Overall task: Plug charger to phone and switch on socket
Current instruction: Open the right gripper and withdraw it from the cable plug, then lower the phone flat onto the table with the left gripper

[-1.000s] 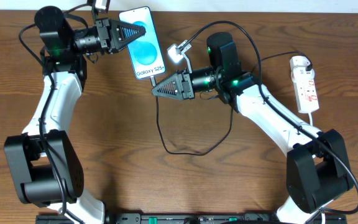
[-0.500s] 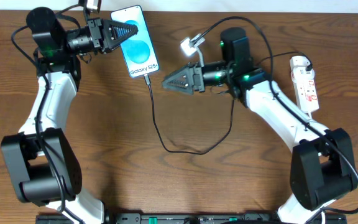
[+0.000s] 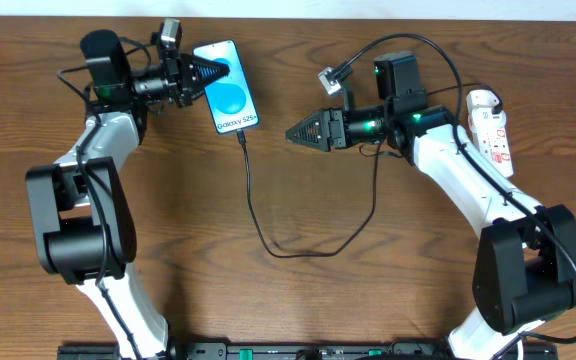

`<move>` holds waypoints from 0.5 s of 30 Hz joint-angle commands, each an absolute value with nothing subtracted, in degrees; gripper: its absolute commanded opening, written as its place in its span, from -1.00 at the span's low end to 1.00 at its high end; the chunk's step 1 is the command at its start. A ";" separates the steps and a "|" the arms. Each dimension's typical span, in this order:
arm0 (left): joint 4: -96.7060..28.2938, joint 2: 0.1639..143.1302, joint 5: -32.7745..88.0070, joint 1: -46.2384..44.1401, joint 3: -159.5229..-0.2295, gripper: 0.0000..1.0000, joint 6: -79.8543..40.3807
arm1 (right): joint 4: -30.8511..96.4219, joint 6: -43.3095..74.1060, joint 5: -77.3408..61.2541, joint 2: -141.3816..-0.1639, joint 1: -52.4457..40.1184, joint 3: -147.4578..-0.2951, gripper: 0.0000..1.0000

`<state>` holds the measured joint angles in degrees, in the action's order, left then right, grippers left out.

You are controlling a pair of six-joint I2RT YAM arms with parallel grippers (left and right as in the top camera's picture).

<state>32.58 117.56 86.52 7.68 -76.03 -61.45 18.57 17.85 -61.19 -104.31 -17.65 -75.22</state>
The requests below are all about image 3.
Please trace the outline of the blue Galaxy smartphone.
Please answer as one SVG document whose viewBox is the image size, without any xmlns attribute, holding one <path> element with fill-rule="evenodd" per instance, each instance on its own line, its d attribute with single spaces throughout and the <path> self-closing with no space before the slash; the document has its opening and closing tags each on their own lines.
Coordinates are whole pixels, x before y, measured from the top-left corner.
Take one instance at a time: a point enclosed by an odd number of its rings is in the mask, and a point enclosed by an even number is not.
<svg viewBox="0 0 576 360">
<path fill-rule="evenodd" d="M 193 54 L 225 64 L 229 74 L 205 88 L 218 134 L 236 132 L 259 124 L 259 116 L 235 42 L 231 39 L 196 47 Z"/>
</svg>

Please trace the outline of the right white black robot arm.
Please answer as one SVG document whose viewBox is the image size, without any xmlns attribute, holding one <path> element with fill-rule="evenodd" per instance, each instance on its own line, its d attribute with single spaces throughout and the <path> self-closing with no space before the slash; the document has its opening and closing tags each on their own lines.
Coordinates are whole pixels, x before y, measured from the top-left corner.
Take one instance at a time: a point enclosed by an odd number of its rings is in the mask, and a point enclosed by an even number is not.
<svg viewBox="0 0 576 360">
<path fill-rule="evenodd" d="M 415 55 L 374 61 L 380 102 L 358 108 L 346 84 L 351 67 L 328 67 L 320 81 L 342 94 L 340 108 L 313 113 L 287 131 L 289 141 L 321 151 L 386 143 L 429 176 L 476 233 L 474 310 L 448 336 L 459 359 L 499 359 L 520 350 L 544 323 L 576 307 L 576 219 L 545 207 L 512 184 L 513 167 L 500 97 L 476 85 L 463 92 L 467 124 L 427 101 Z"/>
</svg>

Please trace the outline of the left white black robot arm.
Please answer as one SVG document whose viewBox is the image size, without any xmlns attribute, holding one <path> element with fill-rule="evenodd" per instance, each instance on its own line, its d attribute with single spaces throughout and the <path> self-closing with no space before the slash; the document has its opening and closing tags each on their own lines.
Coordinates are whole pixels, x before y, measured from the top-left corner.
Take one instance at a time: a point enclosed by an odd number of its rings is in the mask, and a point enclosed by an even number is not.
<svg viewBox="0 0 576 360">
<path fill-rule="evenodd" d="M 86 34 L 80 49 L 92 80 L 75 92 L 84 102 L 85 129 L 65 155 L 26 174 L 41 266 L 84 293 L 117 339 L 111 350 L 83 346 L 68 350 L 69 356 L 185 356 L 137 275 L 136 228 L 119 178 L 143 142 L 153 105 L 187 107 L 229 73 L 223 63 L 180 52 L 181 34 L 166 25 L 153 33 L 159 62 L 138 70 L 124 49 L 128 38 L 107 29 Z"/>
</svg>

